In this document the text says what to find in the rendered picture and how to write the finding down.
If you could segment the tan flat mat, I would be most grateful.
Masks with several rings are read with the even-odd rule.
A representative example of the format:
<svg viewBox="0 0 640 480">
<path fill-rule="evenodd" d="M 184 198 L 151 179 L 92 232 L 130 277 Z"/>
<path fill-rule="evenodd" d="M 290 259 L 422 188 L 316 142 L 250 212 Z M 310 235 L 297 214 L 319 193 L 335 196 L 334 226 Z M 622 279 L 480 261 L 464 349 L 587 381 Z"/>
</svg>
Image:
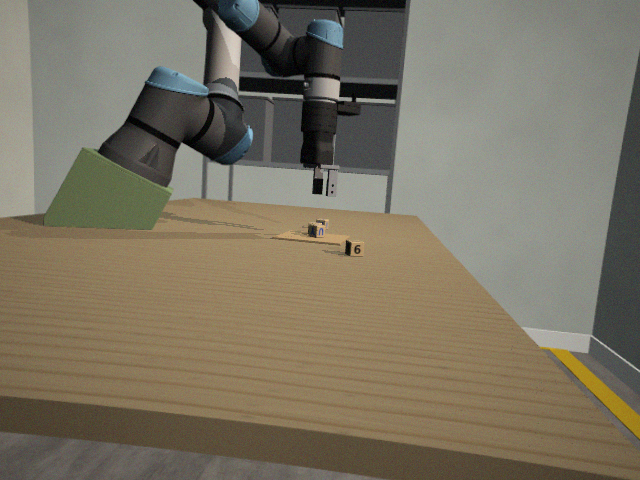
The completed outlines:
<svg viewBox="0 0 640 480">
<path fill-rule="evenodd" d="M 274 236 L 273 239 L 279 240 L 289 240 L 289 241 L 299 241 L 299 242 L 309 242 L 309 243 L 319 243 L 319 244 L 329 244 L 329 245 L 341 245 L 346 240 L 348 240 L 350 236 L 346 235 L 335 235 L 335 234 L 325 234 L 324 237 L 315 238 L 310 237 L 308 232 L 304 231 L 287 231 L 285 233 Z"/>
</svg>

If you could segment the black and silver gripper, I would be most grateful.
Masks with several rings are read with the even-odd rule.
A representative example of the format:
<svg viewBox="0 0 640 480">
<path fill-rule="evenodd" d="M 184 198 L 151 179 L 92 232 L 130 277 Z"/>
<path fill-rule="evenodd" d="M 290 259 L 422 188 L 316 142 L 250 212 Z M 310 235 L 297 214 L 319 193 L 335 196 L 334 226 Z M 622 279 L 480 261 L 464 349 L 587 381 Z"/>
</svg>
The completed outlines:
<svg viewBox="0 0 640 480">
<path fill-rule="evenodd" d="M 303 87 L 306 101 L 302 104 L 300 163 L 307 163 L 303 164 L 305 168 L 314 168 L 312 194 L 322 194 L 325 168 L 328 169 L 326 196 L 336 196 L 340 166 L 333 165 L 332 142 L 337 115 L 360 115 L 361 104 L 356 103 L 356 93 L 352 93 L 352 102 L 339 101 L 340 81 L 335 79 L 309 77 L 304 79 Z"/>
</svg>

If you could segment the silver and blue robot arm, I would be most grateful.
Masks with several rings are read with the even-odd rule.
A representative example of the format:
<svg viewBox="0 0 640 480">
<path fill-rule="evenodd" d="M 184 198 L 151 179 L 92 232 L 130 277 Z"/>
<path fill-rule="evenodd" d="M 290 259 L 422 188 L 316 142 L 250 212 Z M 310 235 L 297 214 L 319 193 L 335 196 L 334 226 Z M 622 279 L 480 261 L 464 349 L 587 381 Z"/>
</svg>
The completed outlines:
<svg viewBox="0 0 640 480">
<path fill-rule="evenodd" d="M 307 36 L 293 37 L 258 0 L 193 1 L 203 9 L 208 31 L 203 85 L 156 67 L 124 124 L 98 150 L 166 188 L 181 143 L 221 165 L 237 162 L 248 151 L 253 132 L 244 123 L 238 100 L 241 38 L 265 59 L 261 57 L 262 65 L 273 77 L 340 81 L 340 24 L 314 20 L 307 26 Z"/>
</svg>

